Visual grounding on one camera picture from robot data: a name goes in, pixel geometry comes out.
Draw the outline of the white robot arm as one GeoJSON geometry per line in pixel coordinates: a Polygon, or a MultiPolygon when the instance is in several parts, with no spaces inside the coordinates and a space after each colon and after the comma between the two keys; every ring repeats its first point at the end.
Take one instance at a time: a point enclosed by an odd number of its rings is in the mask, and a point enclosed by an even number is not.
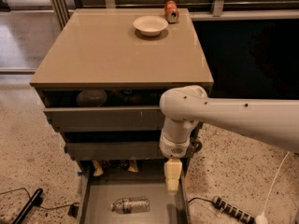
{"type": "Polygon", "coordinates": [[[299,101],[209,98],[200,86],[170,89],[160,98],[164,126],[160,150],[169,194],[178,192],[180,159],[190,144],[191,132],[204,122],[233,133],[299,152],[299,101]]]}

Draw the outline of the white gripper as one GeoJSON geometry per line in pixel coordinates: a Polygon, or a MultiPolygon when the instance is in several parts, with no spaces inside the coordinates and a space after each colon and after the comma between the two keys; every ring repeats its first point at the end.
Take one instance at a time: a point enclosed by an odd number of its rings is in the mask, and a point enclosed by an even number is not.
{"type": "Polygon", "coordinates": [[[171,141],[166,136],[165,131],[161,132],[159,148],[163,155],[169,159],[164,164],[165,185],[169,194],[176,194],[178,192],[178,184],[182,171],[180,158],[186,155],[189,144],[190,138],[187,138],[184,142],[171,141]]]}

